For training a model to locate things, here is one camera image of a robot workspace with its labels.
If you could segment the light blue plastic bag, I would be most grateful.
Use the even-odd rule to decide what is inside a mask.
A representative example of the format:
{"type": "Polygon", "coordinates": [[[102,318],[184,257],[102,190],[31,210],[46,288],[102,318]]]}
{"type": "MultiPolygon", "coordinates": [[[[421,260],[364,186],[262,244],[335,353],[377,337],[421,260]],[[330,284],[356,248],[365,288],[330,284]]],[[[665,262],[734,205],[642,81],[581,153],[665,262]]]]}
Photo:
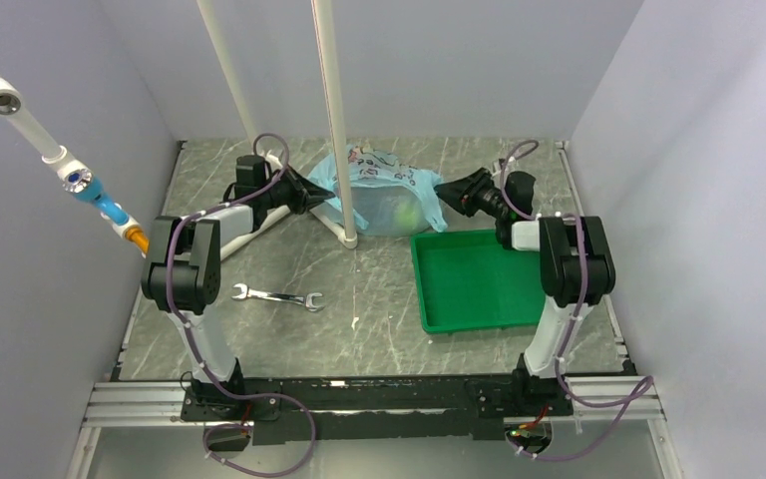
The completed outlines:
{"type": "Polygon", "coordinates": [[[435,171],[407,165],[393,153],[347,145],[353,215],[357,231],[371,237],[410,237],[428,229],[443,233],[448,229],[434,187],[442,184],[435,171]],[[404,234],[393,224],[399,203],[420,207],[424,229],[404,234]]]}

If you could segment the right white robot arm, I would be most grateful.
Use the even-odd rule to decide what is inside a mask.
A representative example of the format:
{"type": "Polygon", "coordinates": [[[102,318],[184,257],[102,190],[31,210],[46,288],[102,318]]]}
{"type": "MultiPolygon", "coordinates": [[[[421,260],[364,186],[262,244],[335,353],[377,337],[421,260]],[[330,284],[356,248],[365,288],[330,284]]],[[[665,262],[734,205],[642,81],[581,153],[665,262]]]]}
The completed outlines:
{"type": "Polygon", "coordinates": [[[535,252],[545,303],[536,334],[522,360],[526,376],[510,387],[516,410],[533,414],[549,398],[547,382],[560,382],[568,368],[568,349],[580,325],[616,283],[603,221],[597,216],[534,213],[536,178],[523,171],[501,173],[495,184],[480,168],[434,191],[464,217],[482,212],[495,220],[496,239],[509,250],[535,252]]]}

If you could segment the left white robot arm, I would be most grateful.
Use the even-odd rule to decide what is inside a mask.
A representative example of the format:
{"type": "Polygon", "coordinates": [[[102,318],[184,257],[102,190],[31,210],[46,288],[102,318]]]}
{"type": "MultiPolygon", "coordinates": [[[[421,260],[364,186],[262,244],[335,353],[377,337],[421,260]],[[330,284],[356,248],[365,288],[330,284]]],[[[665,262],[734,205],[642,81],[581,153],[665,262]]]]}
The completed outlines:
{"type": "Polygon", "coordinates": [[[302,215],[333,193],[314,185],[288,164],[266,157],[237,158],[235,180],[219,204],[185,217],[158,216],[149,235],[141,289],[174,323],[192,362],[192,391],[223,419],[246,405],[241,366],[220,323],[213,318],[221,288],[223,246],[258,232],[268,214],[286,207],[302,215]]]}

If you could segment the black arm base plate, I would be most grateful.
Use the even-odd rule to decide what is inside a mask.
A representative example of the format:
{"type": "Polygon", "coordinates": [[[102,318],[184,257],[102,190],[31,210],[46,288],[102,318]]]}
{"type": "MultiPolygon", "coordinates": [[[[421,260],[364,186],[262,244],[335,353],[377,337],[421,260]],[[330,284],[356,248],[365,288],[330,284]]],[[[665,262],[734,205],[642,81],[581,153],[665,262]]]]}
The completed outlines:
{"type": "Polygon", "coordinates": [[[185,388],[184,423],[245,421],[255,445],[319,440],[466,436],[500,440],[508,428],[572,416],[552,381],[526,373],[243,380],[248,399],[196,399],[185,388]]]}

